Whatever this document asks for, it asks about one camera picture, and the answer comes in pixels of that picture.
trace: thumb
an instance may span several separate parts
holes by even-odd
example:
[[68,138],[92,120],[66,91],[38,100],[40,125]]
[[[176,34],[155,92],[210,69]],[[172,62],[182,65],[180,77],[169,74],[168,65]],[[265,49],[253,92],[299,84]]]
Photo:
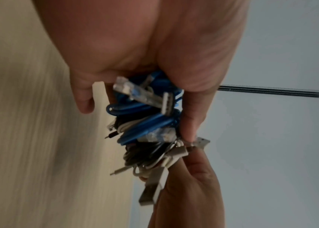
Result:
[[184,140],[195,141],[197,130],[206,118],[216,91],[217,86],[203,92],[184,92],[179,125],[180,134]]

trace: metal usb tip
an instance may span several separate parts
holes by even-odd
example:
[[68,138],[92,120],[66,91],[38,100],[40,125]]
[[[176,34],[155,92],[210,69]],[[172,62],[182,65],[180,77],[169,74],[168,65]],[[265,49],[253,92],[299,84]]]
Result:
[[156,204],[162,188],[160,184],[146,186],[139,199],[141,206]]

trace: hand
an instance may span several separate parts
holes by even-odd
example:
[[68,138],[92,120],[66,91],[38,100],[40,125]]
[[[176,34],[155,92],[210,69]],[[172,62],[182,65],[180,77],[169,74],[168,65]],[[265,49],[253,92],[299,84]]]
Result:
[[[70,68],[78,109],[92,85],[160,68],[185,90],[180,132],[193,141],[242,35],[249,0],[33,0]],[[107,84],[110,102],[114,102]]]
[[224,228],[220,184],[206,154],[196,148],[170,169],[149,228]]

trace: bundle of cables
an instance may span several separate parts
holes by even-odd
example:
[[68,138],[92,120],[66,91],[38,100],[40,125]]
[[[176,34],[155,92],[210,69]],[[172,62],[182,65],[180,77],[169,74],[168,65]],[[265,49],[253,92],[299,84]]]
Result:
[[147,199],[141,205],[154,204],[154,195],[164,188],[168,168],[188,155],[189,147],[178,133],[181,111],[176,107],[182,89],[162,71],[129,79],[118,77],[113,89],[118,103],[108,105],[107,112],[116,119],[107,126],[113,132],[106,138],[121,134],[117,142],[125,146],[126,153],[125,166],[111,175],[133,168],[135,176],[148,178],[146,188],[153,183],[155,187],[144,191]]

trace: white usb plug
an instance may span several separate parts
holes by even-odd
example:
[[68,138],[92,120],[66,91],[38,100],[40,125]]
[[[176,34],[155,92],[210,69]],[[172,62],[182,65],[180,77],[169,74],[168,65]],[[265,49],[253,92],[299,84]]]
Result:
[[141,206],[156,204],[160,192],[164,189],[168,177],[166,167],[156,167],[152,169],[151,175],[145,183],[145,189],[139,199]]

